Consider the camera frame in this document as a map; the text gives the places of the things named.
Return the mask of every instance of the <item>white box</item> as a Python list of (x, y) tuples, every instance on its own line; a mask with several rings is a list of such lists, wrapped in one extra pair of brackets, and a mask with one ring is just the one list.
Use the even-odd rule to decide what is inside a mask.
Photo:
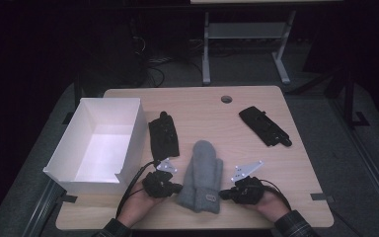
[(139, 98), (83, 98), (43, 171), (69, 194), (123, 194), (147, 127)]

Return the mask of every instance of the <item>hand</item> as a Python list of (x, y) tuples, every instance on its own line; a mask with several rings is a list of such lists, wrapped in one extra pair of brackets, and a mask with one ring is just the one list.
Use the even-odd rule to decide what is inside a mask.
[(279, 197), (268, 191), (264, 192), (264, 196), (257, 204), (244, 204), (243, 206), (248, 209), (256, 210), (272, 223), (290, 212), (288, 207)]
[(123, 225), (131, 228), (135, 223), (152, 209), (153, 206), (162, 202), (164, 198), (154, 198), (147, 195), (143, 190), (143, 184), (138, 182), (131, 189), (131, 196), (122, 207), (121, 213), (116, 218)]

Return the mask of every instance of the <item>sleeve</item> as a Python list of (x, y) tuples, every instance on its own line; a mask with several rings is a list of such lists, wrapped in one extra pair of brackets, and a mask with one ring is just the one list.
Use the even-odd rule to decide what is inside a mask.
[(116, 219), (110, 222), (101, 231), (95, 233), (93, 237), (128, 237), (131, 230)]
[(290, 211), (275, 222), (284, 237), (319, 237), (297, 210)]

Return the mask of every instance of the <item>gray mitten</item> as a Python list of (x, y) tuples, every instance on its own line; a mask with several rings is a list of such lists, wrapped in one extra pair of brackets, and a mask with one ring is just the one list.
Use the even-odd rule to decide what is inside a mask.
[(177, 204), (191, 210), (195, 210), (195, 188), (193, 187), (193, 164), (192, 160), (187, 167), (186, 175), (184, 176), (183, 189), (177, 195)]
[(210, 142), (198, 141), (193, 147), (192, 177), (195, 188), (194, 211), (220, 212), (221, 175), (223, 161), (216, 158)]

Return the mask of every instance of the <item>open box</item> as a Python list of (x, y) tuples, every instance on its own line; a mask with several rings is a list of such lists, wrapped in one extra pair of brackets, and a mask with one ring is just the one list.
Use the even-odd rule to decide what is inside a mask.
[(69, 194), (123, 194), (147, 127), (139, 98), (83, 98), (43, 171)]

